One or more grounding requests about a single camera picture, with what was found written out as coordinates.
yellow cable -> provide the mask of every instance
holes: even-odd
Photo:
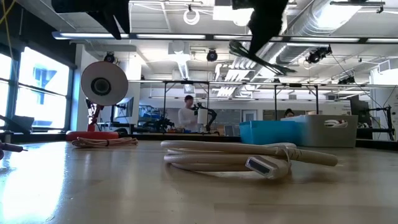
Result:
[[[2,0],[2,6],[3,6],[4,15],[3,15],[2,18],[0,19],[0,25],[1,25],[2,22],[6,19],[7,15],[10,13],[10,11],[11,11],[12,7],[14,6],[15,2],[16,2],[16,0],[13,0],[12,3],[11,3],[11,5],[10,5],[10,7],[7,9],[7,11],[5,11],[5,10],[4,10],[4,9],[6,8],[5,2],[4,2],[4,0]]]
[[[3,15],[3,17],[2,17],[1,20],[0,20],[0,25],[1,25],[1,23],[2,23],[3,21],[6,21],[7,41],[8,41],[8,46],[9,46],[9,48],[10,48],[11,63],[12,63],[12,66],[13,66],[14,71],[16,72],[16,71],[17,71],[17,68],[16,68],[15,63],[14,63],[14,56],[12,55],[10,30],[9,30],[9,28],[8,28],[8,20],[7,20],[7,15],[8,15],[8,13],[11,11],[12,7],[14,6],[15,1],[16,1],[16,0],[13,0],[12,3],[11,3],[11,5],[10,5],[10,7],[6,10],[6,3],[5,3],[5,0],[2,0],[2,11],[3,11],[4,15]]]

white shirt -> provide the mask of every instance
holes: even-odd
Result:
[[[198,132],[198,117],[195,112],[188,108],[181,108],[178,111],[178,120],[180,124],[191,132]]]

table surface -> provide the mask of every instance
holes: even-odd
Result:
[[[322,149],[336,167],[294,162],[271,181],[170,167],[157,141],[25,146],[0,161],[0,223],[398,223],[396,152]]]

blue bin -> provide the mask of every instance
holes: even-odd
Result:
[[[248,121],[239,124],[241,139],[245,144],[297,144],[299,136],[294,121]]]

man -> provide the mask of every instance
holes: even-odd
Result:
[[[195,112],[191,110],[193,97],[187,95],[184,102],[185,107],[178,111],[178,120],[186,131],[191,131],[193,133],[198,132],[198,118],[195,116]]]

